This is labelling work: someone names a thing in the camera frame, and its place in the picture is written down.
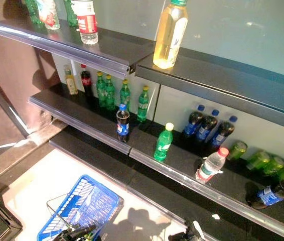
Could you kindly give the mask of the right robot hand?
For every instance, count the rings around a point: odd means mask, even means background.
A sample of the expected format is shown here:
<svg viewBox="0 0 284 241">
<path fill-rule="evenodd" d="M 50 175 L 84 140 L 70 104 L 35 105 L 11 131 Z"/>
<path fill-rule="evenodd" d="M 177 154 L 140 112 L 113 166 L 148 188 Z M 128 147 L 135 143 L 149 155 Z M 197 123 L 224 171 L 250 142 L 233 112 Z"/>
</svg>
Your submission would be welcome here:
<svg viewBox="0 0 284 241">
<path fill-rule="evenodd" d="M 186 226 L 185 232 L 180 232 L 168 237 L 169 241 L 202 241 L 205 240 L 204 233 L 198 223 L 198 221 L 186 220 L 184 222 Z"/>
</svg>

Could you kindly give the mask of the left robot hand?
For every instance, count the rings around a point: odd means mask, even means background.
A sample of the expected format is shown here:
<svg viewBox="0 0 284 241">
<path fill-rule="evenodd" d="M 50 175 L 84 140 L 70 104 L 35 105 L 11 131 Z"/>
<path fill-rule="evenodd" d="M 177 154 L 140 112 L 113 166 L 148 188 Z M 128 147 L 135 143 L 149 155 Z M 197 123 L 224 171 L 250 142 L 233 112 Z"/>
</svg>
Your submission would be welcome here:
<svg viewBox="0 0 284 241">
<path fill-rule="evenodd" d="M 68 228 L 59 233 L 53 241 L 58 240 L 94 240 L 101 227 L 96 225 L 79 227 L 77 229 Z"/>
</svg>

